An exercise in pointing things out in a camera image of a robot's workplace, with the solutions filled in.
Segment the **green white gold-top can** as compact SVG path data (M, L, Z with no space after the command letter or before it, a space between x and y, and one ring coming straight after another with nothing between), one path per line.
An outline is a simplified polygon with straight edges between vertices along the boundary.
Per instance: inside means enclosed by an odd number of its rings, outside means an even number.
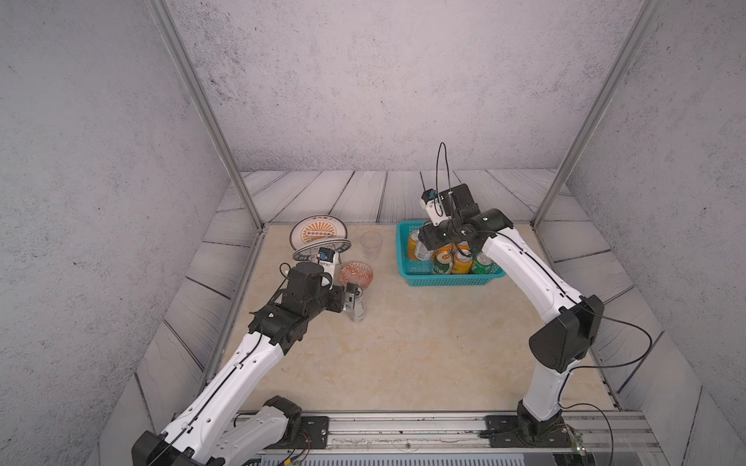
M438 250L431 258L432 273L435 275L449 275L453 269L452 254L448 250Z

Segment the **green soda can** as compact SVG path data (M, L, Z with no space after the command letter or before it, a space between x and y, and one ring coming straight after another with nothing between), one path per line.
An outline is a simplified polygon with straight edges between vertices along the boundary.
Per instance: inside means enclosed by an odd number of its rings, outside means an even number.
M474 275L491 275L495 270L493 260L489 259L483 252L477 252L473 256L471 273Z

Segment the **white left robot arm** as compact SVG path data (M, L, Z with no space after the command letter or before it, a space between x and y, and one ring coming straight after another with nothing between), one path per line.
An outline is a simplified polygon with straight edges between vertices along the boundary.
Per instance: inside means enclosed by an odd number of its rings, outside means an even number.
M303 339L324 311L355 309L361 289L336 285L319 264L289 268L213 381L159 434L144 432L131 450L135 465L242 465L263 450L307 447L299 405L274 396L242 424L238 411L260 381Z

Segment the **silver white drink can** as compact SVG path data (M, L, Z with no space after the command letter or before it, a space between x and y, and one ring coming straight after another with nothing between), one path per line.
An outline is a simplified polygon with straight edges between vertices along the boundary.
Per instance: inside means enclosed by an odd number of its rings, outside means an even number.
M356 283L346 285L343 312L353 322L362 322L365 319L364 290Z

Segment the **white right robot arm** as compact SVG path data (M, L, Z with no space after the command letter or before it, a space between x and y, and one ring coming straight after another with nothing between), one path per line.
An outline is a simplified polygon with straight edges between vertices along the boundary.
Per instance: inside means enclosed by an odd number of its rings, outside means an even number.
M434 252L466 242L495 262L538 312L543 326L528 340L536 365L517 406L512 434L527 446L548 444L563 425L563 390L596 341L604 305L552 271L504 213L481 211L466 184L441 192L425 190L421 206L429 216L419 231L425 248Z

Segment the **orange Schweppes can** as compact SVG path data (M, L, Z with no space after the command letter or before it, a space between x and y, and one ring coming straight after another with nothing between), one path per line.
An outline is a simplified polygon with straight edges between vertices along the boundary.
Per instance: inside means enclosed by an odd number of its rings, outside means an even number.
M472 263L473 263L473 257L469 250L464 250L461 248L454 249L453 268L452 268L452 273L454 275L470 274Z

